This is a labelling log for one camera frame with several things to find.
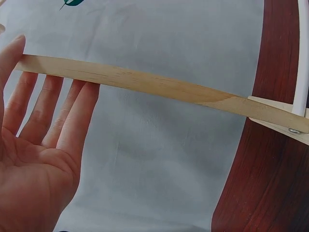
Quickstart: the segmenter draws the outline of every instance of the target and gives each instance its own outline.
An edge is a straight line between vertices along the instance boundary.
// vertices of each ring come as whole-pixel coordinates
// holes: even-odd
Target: brown wooden surface
[[[265,0],[254,96],[293,102],[298,49],[297,0]],[[309,231],[308,146],[247,119],[211,228]]]

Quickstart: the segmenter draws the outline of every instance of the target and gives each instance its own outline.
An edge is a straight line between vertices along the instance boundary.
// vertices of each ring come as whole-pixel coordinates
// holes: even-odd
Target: light blue fabric
[[[25,33],[25,53],[117,65],[251,94],[263,0],[86,0],[59,11],[62,5],[62,0],[7,1],[0,8],[0,23],[7,29],[0,48]],[[5,101],[18,75],[9,80]],[[70,83],[65,81],[60,103]],[[209,231],[244,120],[101,86],[80,186],[55,231]]]

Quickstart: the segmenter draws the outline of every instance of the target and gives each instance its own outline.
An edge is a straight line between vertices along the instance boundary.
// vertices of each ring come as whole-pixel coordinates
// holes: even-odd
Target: white tube
[[[309,88],[309,4],[298,0],[299,11],[299,58],[297,82],[292,113],[305,116]]]

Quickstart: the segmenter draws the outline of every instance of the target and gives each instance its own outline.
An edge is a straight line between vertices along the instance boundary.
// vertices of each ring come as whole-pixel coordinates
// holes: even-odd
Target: wooden bracket
[[[287,104],[287,103],[283,103],[283,102],[280,102],[280,101],[273,101],[273,100],[269,100],[269,99],[264,99],[264,98],[258,98],[258,97],[253,97],[253,96],[249,96],[248,99],[251,99],[253,101],[256,101],[256,102],[260,102],[260,103],[263,103],[263,104],[266,104],[266,105],[270,105],[270,106],[273,106],[273,107],[276,107],[278,109],[282,109],[284,111],[287,111],[287,112],[292,112],[292,108],[293,108],[293,105],[292,104]],[[306,109],[306,112],[305,112],[305,118],[309,118],[309,109],[307,108]],[[256,122],[256,123],[259,123],[263,126],[266,126],[268,128],[271,128],[277,132],[280,132],[282,134],[285,134],[286,136],[289,136],[293,139],[296,139],[304,144],[307,144],[309,145],[309,134],[306,134],[306,133],[300,133],[300,134],[297,134],[297,133],[293,133],[293,132],[290,132],[288,128],[286,127],[282,127],[282,126],[278,126],[276,124],[272,124],[272,123],[269,123],[269,122],[264,122],[264,121],[261,121],[261,120],[257,120],[257,119],[253,119],[253,118],[250,118],[253,122]]]

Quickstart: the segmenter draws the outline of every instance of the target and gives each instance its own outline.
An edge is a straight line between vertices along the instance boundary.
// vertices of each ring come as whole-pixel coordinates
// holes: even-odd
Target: light wood
[[[272,100],[269,100],[269,99],[257,98],[257,97],[253,97],[253,96],[250,96],[248,98],[251,99],[251,100],[257,101],[257,102],[261,102],[261,103],[264,103],[264,104],[267,104],[267,105],[274,106],[276,108],[282,109],[282,110],[287,111],[287,112],[291,112],[292,108],[293,108],[293,105],[283,103],[283,102],[280,102],[280,101],[272,101]],[[305,118],[309,118],[309,109],[308,108],[306,108],[306,111],[305,111]],[[275,124],[272,124],[272,123],[269,123],[269,122],[264,122],[264,121],[257,120],[257,119],[254,119],[254,118],[251,118],[251,120],[253,122],[256,122],[256,123],[259,123],[263,126],[271,128],[275,131],[278,131],[282,134],[285,134],[285,135],[287,135],[287,136],[289,136],[293,139],[296,139],[296,140],[298,140],[298,141],[300,141],[304,144],[309,145],[309,134],[305,134],[305,133],[296,134],[296,133],[289,132],[289,130],[287,128],[279,126],[279,125],[275,125]]]
[[[309,119],[304,117],[234,94],[146,72],[71,59],[33,55],[23,55],[16,69],[159,95],[309,133]]]

